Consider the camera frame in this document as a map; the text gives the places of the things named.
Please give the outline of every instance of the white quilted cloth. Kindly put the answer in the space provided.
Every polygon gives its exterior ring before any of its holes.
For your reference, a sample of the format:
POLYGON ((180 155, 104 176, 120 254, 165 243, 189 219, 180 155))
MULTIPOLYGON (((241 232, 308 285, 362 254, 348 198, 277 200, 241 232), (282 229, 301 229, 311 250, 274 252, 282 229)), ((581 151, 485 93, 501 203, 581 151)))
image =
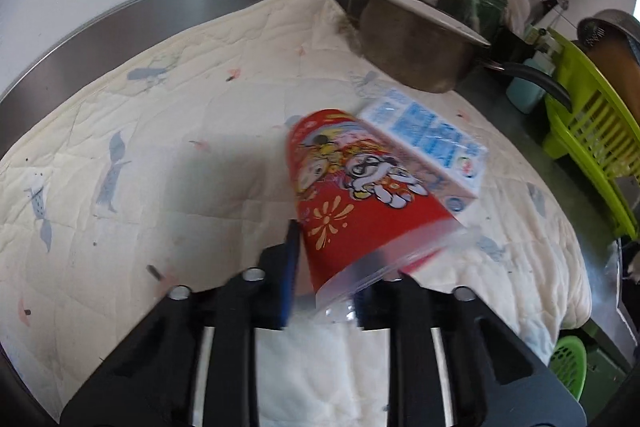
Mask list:
MULTIPOLYGON (((322 108, 355 113, 391 82, 350 37, 334 0, 261 2, 132 58, 2 159, 0 341, 53 417, 167 288, 220 285, 282 242, 295 216, 290 122, 322 108)), ((417 278, 474 288, 548 360, 559 328, 591 311, 574 230, 459 95, 407 91, 489 149, 481 198, 459 216, 484 237, 417 278)), ((260 331, 263 424, 383 426, 387 341, 305 314, 287 331, 260 331)))

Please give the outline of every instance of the red package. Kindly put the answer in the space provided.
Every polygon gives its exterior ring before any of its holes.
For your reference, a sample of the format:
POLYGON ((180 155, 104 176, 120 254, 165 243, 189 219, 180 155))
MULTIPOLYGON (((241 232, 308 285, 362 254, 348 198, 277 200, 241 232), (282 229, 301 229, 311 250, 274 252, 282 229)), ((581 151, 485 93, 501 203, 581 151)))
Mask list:
POLYGON ((289 134, 287 162, 318 305, 432 255, 463 228, 343 111, 300 120, 289 134))

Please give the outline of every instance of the metal pot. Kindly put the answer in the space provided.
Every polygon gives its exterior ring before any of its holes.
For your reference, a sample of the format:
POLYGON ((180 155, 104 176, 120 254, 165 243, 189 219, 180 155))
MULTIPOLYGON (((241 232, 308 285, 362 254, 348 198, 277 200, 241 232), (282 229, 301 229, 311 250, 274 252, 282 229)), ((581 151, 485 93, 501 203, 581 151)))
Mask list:
POLYGON ((476 64, 540 86, 571 112, 571 97, 551 76, 524 64, 484 58, 489 42, 418 0, 369 0, 360 18, 367 60, 415 89, 445 92, 476 64))

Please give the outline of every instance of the black handle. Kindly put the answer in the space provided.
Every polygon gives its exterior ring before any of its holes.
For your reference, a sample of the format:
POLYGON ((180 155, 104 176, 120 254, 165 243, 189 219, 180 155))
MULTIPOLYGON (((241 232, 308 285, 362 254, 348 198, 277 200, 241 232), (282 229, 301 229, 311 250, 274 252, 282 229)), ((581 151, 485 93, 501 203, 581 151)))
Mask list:
POLYGON ((540 86, 554 99, 558 100, 558 102, 560 102, 567 111, 572 112, 573 105, 571 103, 571 96, 569 95, 569 92, 548 74, 543 73, 536 68, 532 68, 531 66, 518 64, 517 62, 505 62, 500 64, 498 68, 486 63, 483 64, 483 66, 485 66, 485 68, 498 71, 499 73, 506 74, 507 76, 518 76, 540 86))

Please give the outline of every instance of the green plastic strainer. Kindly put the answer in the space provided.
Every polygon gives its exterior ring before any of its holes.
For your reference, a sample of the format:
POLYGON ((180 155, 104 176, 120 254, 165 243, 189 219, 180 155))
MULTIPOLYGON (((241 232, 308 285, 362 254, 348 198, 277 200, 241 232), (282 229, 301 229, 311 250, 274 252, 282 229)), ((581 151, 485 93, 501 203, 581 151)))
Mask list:
POLYGON ((587 378, 587 351, 578 337, 562 337, 556 344, 551 355, 549 369, 554 372, 558 380, 580 400, 584 381, 587 378))

